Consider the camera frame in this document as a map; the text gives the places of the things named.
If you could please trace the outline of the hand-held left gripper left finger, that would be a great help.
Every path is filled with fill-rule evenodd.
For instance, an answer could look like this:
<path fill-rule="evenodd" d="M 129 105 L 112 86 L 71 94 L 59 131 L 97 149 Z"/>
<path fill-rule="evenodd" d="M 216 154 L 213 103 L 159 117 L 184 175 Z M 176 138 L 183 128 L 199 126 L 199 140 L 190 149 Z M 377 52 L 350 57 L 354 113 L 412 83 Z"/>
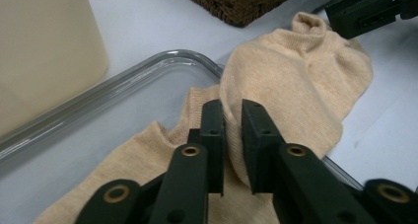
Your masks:
<path fill-rule="evenodd" d="M 225 126 L 222 104 L 202 106 L 200 127 L 175 148 L 149 224 L 207 224 L 208 196 L 224 192 Z"/>

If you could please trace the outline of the clear plastic lid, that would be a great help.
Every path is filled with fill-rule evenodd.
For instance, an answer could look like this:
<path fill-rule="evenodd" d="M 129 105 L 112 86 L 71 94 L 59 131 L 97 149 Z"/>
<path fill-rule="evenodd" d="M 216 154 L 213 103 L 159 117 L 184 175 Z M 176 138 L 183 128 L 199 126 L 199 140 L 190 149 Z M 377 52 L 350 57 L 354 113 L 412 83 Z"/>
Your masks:
<path fill-rule="evenodd" d="M 33 224 L 149 123 L 174 127 L 187 91 L 222 73 L 201 53 L 163 51 L 0 136 L 0 224 Z"/>

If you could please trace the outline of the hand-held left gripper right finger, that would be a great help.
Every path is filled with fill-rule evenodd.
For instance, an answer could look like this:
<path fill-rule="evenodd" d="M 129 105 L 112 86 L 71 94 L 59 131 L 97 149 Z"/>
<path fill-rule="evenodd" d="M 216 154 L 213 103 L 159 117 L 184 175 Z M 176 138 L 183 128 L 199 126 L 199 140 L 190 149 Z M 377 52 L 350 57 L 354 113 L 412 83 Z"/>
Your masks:
<path fill-rule="evenodd" d="M 280 224 L 375 224 L 311 149 L 284 140 L 261 104 L 242 102 L 244 161 L 252 193 L 271 193 Z"/>

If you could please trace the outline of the cream compartment storage box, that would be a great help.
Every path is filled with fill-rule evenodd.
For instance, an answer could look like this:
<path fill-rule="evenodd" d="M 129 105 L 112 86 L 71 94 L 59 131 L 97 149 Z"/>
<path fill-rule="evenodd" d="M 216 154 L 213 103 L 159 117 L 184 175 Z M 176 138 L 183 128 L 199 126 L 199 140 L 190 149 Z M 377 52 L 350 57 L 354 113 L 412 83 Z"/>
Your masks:
<path fill-rule="evenodd" d="M 91 88 L 106 68 L 89 0 L 0 0 L 0 136 Z"/>

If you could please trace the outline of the beige sock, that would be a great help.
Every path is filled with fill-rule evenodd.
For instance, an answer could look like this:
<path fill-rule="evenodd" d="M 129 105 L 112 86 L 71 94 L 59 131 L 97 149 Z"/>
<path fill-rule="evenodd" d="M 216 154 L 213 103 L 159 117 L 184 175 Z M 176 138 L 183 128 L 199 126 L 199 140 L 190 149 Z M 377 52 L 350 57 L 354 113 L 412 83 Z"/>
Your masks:
<path fill-rule="evenodd" d="M 372 60 L 320 17 L 298 13 L 278 29 L 238 46 L 220 83 L 229 158 L 249 184 L 242 143 L 242 100 L 265 107 L 287 142 L 323 157 L 340 140 L 342 120 L 373 79 Z"/>
<path fill-rule="evenodd" d="M 35 224 L 74 224 L 81 209 L 102 185 L 117 179 L 143 185 L 168 168 L 174 149 L 186 142 L 188 130 L 201 122 L 204 103 L 219 98 L 219 87 L 188 91 L 180 119 L 173 129 L 150 123 L 113 150 L 77 187 L 73 188 L 35 220 Z M 209 196 L 209 224 L 279 224 L 269 194 L 253 195 L 245 176 L 243 156 L 236 138 L 227 139 L 224 195 Z"/>

